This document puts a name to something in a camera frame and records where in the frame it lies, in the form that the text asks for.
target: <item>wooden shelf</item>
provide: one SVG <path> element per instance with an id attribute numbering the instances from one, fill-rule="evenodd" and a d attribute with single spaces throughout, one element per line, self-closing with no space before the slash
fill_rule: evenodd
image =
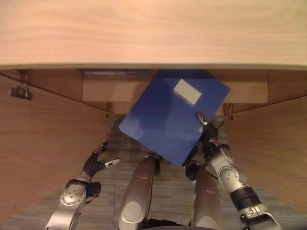
<path id="1" fill-rule="evenodd" d="M 12 0 L 0 20 L 0 69 L 307 69 L 305 0 Z"/>

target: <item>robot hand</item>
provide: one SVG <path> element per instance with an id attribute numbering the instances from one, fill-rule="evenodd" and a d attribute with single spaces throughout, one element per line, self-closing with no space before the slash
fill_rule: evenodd
<path id="1" fill-rule="evenodd" d="M 207 122 L 201 113 L 197 113 L 197 117 L 204 130 L 200 142 L 206 159 L 205 166 L 210 163 L 215 169 L 218 181 L 229 193 L 240 221 L 245 225 L 243 230 L 281 230 L 281 226 L 268 208 L 261 203 L 255 191 L 242 182 L 234 161 L 228 154 L 230 148 L 217 141 L 216 128 Z"/>
<path id="2" fill-rule="evenodd" d="M 46 230 L 74 230 L 85 204 L 99 196 L 101 184 L 99 182 L 92 183 L 93 176 L 97 172 L 119 163 L 119 159 L 109 162 L 97 161 L 106 150 L 106 146 L 107 142 L 93 151 L 86 160 L 80 175 L 67 182 L 65 190 L 60 196 L 59 206 L 46 225 Z"/>

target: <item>gray carpet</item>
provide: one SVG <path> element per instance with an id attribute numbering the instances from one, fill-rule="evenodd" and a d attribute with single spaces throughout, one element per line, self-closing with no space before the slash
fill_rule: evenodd
<path id="1" fill-rule="evenodd" d="M 108 149 L 103 156 L 103 159 L 106 160 L 120 158 L 121 162 L 113 168 L 98 173 L 94 178 L 94 181 L 99 181 L 102 184 L 102 193 L 85 207 L 77 226 L 78 230 L 117 229 L 117 213 L 129 178 L 141 159 L 150 153 L 147 148 L 119 131 L 118 124 L 121 119 L 122 117 L 118 116 L 114 123 L 109 137 Z M 217 117 L 214 123 L 218 125 L 221 121 L 222 118 Z M 226 143 L 224 127 L 220 129 L 220 141 Z M 201 152 L 197 154 L 196 159 L 203 162 Z M 224 229 L 240 230 L 241 226 L 236 209 L 228 194 L 221 186 L 219 188 L 221 199 L 223 200 Z M 261 189 L 255 186 L 253 188 L 262 202 L 275 215 L 284 230 L 307 230 L 307 216 L 292 209 Z M 193 190 L 194 186 L 185 177 L 182 168 L 174 166 L 167 161 L 162 161 L 161 174 L 154 177 L 149 217 L 188 224 L 192 213 Z M 0 230 L 42 230 L 58 205 L 60 193 L 61 191 L 59 190 L 52 196 L 14 215 L 0 224 Z"/>

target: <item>white label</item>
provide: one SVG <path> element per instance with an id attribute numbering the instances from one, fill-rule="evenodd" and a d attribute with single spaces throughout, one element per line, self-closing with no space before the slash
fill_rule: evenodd
<path id="1" fill-rule="evenodd" d="M 201 97 L 201 92 L 196 90 L 193 86 L 188 84 L 185 80 L 180 79 L 174 91 L 177 95 L 182 97 L 185 101 L 187 101 L 192 106 L 198 101 Z"/>

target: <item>black cable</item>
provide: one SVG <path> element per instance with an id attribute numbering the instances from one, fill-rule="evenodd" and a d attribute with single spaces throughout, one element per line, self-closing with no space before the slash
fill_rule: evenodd
<path id="1" fill-rule="evenodd" d="M 224 124 L 224 121 L 216 128 L 217 130 L 219 130 L 219 128 Z"/>

